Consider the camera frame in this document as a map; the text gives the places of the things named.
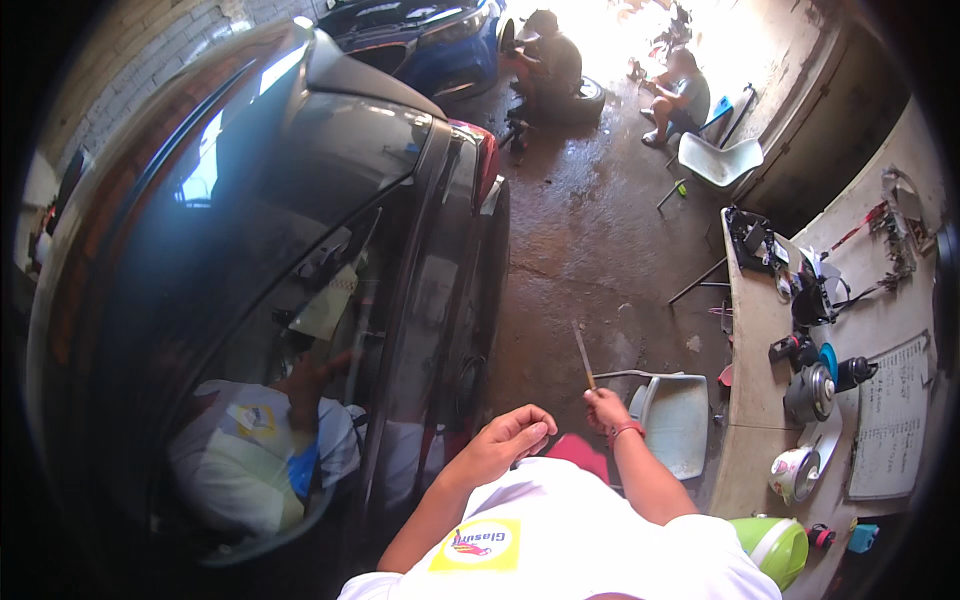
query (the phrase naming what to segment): shorts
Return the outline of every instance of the shorts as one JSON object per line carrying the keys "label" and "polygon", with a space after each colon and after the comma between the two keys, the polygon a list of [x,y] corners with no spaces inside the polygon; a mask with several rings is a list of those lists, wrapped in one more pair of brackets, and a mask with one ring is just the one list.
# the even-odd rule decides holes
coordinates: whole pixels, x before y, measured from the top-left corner
{"label": "shorts", "polygon": [[540,99],[566,97],[573,95],[573,85],[550,77],[531,78],[534,89],[537,91],[537,101]]}
{"label": "shorts", "polygon": [[682,108],[673,108],[670,110],[670,113],[666,115],[666,118],[670,120],[669,127],[671,135],[673,133],[696,133],[700,130],[700,126],[693,120],[690,113]]}

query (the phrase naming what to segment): paper sheet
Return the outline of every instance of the paper sheet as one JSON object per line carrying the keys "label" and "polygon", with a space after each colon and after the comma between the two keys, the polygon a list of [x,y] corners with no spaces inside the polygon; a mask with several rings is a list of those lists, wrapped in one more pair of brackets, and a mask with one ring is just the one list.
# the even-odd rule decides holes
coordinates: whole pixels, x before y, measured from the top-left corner
{"label": "paper sheet", "polygon": [[860,384],[860,423],[847,498],[876,500],[913,491],[926,428],[929,333],[870,359],[879,370]]}

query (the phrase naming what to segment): headlight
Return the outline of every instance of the headlight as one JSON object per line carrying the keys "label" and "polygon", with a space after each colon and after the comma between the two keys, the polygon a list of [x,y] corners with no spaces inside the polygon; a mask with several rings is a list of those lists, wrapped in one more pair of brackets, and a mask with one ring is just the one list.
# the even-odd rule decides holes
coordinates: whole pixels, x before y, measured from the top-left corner
{"label": "headlight", "polygon": [[449,25],[443,25],[439,29],[423,34],[420,36],[420,39],[417,40],[417,45],[418,47],[422,47],[433,44],[452,44],[461,39],[467,39],[480,31],[484,23],[487,22],[488,16],[490,16],[490,2],[485,2],[479,11],[467,18],[454,21]]}

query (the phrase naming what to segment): wet floor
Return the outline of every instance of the wet floor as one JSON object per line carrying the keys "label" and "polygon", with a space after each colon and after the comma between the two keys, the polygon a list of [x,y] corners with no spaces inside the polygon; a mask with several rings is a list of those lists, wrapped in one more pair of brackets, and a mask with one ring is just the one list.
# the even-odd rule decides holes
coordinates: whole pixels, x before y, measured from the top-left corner
{"label": "wet floor", "polygon": [[[640,143],[651,126],[638,111],[652,96],[638,94],[618,71],[597,77],[607,89],[599,126],[540,124],[525,134],[525,153],[501,155],[501,174],[512,190],[511,268],[489,385],[493,414],[534,402],[554,415],[562,434],[580,434],[605,452],[605,441],[585,421],[587,382],[571,320],[584,325],[594,372],[705,375],[711,415],[724,412],[716,377],[730,362],[720,318],[709,313],[726,291],[700,287],[673,308],[667,304],[723,256],[722,201],[692,182],[686,198],[675,195],[657,211],[674,180],[689,175],[676,164],[672,171],[664,166],[675,145],[657,151]],[[584,74],[591,75],[586,66]],[[507,81],[447,107],[447,114],[503,135],[506,110],[519,103]],[[726,276],[721,271],[713,280]],[[607,385],[629,398],[639,383],[627,377]],[[708,427],[705,474],[686,482],[701,510],[709,503],[723,434],[713,422]],[[615,479],[612,460],[610,467]]]}

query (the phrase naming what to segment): dark gray car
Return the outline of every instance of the dark gray car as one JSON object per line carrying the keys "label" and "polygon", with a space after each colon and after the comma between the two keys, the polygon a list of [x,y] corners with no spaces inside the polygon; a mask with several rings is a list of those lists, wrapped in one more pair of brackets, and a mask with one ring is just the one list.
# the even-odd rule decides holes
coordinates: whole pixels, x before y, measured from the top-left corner
{"label": "dark gray car", "polygon": [[54,235],[27,412],[125,597],[326,597],[481,419],[508,266],[492,136],[258,28],[114,135]]}

